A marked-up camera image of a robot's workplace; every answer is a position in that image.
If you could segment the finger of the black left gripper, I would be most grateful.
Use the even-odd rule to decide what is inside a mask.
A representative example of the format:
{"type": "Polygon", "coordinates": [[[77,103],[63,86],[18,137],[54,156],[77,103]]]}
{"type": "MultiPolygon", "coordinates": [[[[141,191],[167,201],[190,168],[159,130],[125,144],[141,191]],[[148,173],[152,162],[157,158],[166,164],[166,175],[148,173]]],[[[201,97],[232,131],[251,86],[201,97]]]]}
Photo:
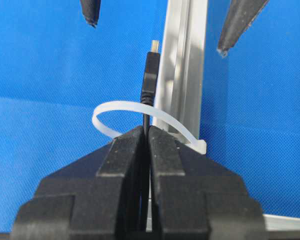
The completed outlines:
{"type": "Polygon", "coordinates": [[[100,14],[100,0],[80,0],[80,5],[86,23],[95,28],[100,14]]]}
{"type": "Polygon", "coordinates": [[[241,35],[252,25],[268,0],[232,0],[217,44],[217,52],[226,57],[241,35]]]}

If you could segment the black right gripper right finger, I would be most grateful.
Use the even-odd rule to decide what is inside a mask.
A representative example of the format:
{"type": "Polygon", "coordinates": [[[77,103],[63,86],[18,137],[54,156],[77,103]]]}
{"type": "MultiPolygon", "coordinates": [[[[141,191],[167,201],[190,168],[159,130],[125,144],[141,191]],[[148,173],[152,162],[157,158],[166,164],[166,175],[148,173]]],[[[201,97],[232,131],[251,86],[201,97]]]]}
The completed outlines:
{"type": "Polygon", "coordinates": [[[152,202],[163,240],[265,240],[261,205],[237,173],[155,126],[152,202]]]}

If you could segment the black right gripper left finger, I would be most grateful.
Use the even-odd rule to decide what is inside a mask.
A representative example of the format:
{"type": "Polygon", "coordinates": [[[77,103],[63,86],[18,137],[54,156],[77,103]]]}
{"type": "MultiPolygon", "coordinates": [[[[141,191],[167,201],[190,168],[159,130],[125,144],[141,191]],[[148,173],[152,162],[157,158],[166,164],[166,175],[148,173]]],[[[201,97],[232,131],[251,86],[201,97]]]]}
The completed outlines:
{"type": "Polygon", "coordinates": [[[142,231],[141,126],[44,177],[15,218],[12,240],[121,240],[142,231]]]}

